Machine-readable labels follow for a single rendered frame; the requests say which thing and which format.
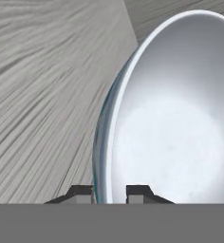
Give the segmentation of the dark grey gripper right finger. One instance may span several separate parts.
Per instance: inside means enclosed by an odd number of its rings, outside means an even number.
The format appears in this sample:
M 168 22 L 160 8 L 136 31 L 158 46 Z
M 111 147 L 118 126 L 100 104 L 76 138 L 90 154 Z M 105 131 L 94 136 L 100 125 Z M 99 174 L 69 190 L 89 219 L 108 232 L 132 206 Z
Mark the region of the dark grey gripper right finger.
M 172 201 L 155 195 L 148 185 L 127 185 L 126 186 L 127 204 L 155 204 L 169 203 Z

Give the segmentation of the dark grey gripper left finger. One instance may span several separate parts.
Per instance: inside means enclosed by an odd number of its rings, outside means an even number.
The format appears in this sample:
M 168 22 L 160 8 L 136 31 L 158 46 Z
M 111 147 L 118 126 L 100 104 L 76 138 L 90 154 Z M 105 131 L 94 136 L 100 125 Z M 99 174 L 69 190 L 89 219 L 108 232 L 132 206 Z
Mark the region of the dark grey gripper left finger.
M 93 185 L 72 185 L 65 195 L 48 201 L 47 204 L 94 204 Z

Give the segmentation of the white bowl with blue outside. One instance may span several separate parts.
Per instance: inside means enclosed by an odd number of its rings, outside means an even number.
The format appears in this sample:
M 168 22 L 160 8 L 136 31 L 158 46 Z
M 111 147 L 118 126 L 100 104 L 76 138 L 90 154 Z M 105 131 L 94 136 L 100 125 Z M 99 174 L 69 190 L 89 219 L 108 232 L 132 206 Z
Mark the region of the white bowl with blue outside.
M 184 11 L 145 38 L 105 98 L 92 163 L 100 203 L 123 203 L 129 185 L 224 203 L 223 15 Z

